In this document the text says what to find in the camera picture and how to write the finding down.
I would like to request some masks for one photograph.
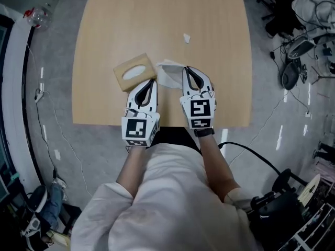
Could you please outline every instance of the floor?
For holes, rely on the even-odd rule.
[[[27,114],[30,136],[35,156],[46,182],[52,179],[52,164],[39,127],[34,94],[40,84],[49,94],[38,102],[39,118],[45,127],[50,156],[59,175],[68,184],[70,203],[84,208],[97,187],[115,181],[127,156],[121,140],[120,127],[100,125],[78,125],[72,123],[71,87],[72,66],[76,37],[87,0],[60,0],[53,15],[52,24],[46,31],[34,34],[27,71]],[[316,62],[307,55],[301,61],[308,68],[308,80],[298,81],[292,93],[307,104],[311,117],[305,117],[307,109],[291,93],[284,98],[284,89],[278,81],[278,69],[269,52],[280,45],[280,39],[270,39],[264,30],[261,16],[267,10],[256,0],[244,0],[250,29],[253,60],[253,107],[252,120],[247,128],[229,128],[223,140],[250,145],[252,149],[270,160],[279,170],[290,168],[306,180],[311,178],[315,161],[312,153],[319,140],[332,141],[329,135],[333,105],[335,105],[335,81],[316,78],[311,66],[325,72],[322,60]],[[282,67],[280,52],[276,61]],[[62,137],[58,121],[65,137],[72,145],[76,158],[67,141]],[[222,129],[216,129],[216,139],[221,141]],[[224,153],[237,182],[255,195],[271,189],[275,173],[258,158],[236,146],[227,146]]]

